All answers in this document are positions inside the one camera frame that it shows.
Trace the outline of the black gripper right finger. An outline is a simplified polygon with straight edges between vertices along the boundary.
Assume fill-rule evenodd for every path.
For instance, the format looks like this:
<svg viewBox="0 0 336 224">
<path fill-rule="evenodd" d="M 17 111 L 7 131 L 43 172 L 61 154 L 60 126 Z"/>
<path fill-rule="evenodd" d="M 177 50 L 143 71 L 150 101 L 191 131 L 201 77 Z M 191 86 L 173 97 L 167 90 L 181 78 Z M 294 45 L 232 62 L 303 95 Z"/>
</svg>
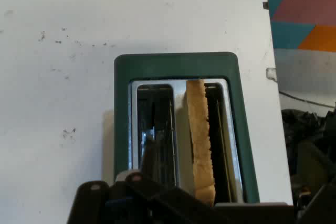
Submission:
<svg viewBox="0 0 336 224">
<path fill-rule="evenodd" d="M 297 223 L 335 223 L 335 183 L 329 183 L 318 191 Z"/>
</svg>

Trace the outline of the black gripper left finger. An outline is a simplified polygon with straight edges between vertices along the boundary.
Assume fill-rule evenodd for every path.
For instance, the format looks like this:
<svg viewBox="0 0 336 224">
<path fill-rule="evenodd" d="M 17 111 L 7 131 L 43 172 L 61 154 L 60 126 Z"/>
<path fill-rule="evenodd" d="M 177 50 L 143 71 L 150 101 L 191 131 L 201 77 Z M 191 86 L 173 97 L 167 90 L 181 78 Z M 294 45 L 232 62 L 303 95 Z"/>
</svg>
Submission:
<svg viewBox="0 0 336 224">
<path fill-rule="evenodd" d="M 148 178 L 156 154 L 148 141 L 138 172 L 109 186 L 104 181 L 79 186 L 68 223 L 217 223 L 217 212 L 177 187 Z"/>
</svg>

